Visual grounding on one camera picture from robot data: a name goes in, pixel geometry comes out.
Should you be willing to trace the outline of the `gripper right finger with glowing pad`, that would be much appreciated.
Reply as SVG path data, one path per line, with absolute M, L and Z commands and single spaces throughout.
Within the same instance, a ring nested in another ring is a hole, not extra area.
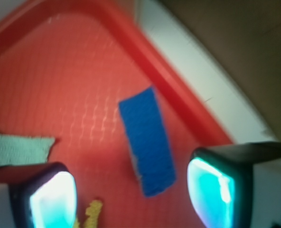
M 281 228 L 281 142 L 198 147 L 187 187 L 206 228 Z

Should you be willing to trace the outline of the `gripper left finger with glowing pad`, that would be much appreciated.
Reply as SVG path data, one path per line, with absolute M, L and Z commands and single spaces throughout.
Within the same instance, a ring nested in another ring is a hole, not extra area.
M 0 166 L 0 228 L 71 228 L 76 211 L 75 179 L 64 164 Z

